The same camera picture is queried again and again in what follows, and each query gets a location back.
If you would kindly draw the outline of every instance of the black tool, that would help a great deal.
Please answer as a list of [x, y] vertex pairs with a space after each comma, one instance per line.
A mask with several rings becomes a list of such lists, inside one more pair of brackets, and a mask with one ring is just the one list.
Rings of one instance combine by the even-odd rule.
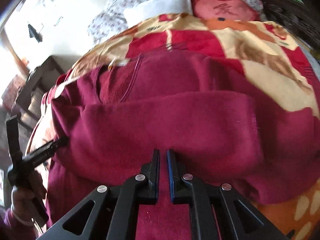
[[31, 24], [28, 24], [28, 29], [30, 38], [36, 38], [36, 41], [38, 41], [38, 43], [42, 42], [41, 34], [37, 33], [36, 29]]
[[[28, 176], [35, 170], [37, 166], [48, 160], [54, 155], [55, 150], [67, 143], [66, 138], [57, 141], [50, 141], [30, 154], [23, 156], [19, 144], [19, 130], [17, 117], [11, 117], [6, 121], [7, 136], [9, 144], [9, 153], [12, 165], [8, 168], [7, 178], [10, 185], [22, 186], [32, 190]], [[34, 198], [30, 202], [26, 201], [29, 212], [37, 224], [42, 227], [48, 221], [49, 217], [46, 213], [42, 199]]]
[[167, 151], [173, 204], [189, 204], [192, 240], [288, 240], [234, 187], [204, 183]]
[[101, 185], [58, 220], [40, 240], [134, 240], [139, 205], [155, 205], [159, 190], [159, 151], [140, 174], [122, 185]]

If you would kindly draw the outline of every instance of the sweater sleeve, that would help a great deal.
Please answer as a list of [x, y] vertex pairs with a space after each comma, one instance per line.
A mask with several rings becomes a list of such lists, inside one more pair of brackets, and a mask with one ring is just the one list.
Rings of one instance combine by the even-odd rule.
[[4, 217], [4, 223], [11, 229], [14, 239], [35, 240], [36, 232], [33, 226], [25, 226], [13, 216], [9, 208]]

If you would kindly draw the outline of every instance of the maroon sweater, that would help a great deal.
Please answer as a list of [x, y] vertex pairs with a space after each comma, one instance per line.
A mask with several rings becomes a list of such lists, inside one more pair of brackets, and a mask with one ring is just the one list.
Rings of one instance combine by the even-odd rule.
[[232, 59], [153, 51], [67, 85], [52, 101], [58, 137], [49, 225], [98, 185], [119, 185], [161, 151], [159, 201], [139, 209], [137, 239], [190, 239], [187, 205], [170, 203], [165, 151], [210, 184], [232, 183], [260, 203], [288, 200], [320, 176], [320, 122], [288, 112], [250, 84]]
[[20, 223], [13, 216], [11, 209], [8, 209], [5, 213], [4, 220], [0, 217], [0, 234], [6, 234], [12, 238], [12, 240], [35, 240], [36, 233], [34, 227], [28, 227]]

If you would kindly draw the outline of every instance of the wooden furniture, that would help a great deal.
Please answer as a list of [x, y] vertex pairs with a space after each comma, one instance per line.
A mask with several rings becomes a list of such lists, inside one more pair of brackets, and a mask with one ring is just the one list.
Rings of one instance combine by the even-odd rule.
[[16, 106], [21, 108], [29, 117], [38, 121], [40, 119], [40, 103], [42, 95], [55, 85], [57, 78], [64, 73], [52, 56], [36, 67], [29, 76], [25, 86], [19, 92], [15, 101]]
[[320, 51], [320, 21], [305, 4], [296, 0], [261, 0], [266, 17], [287, 28], [313, 49]]

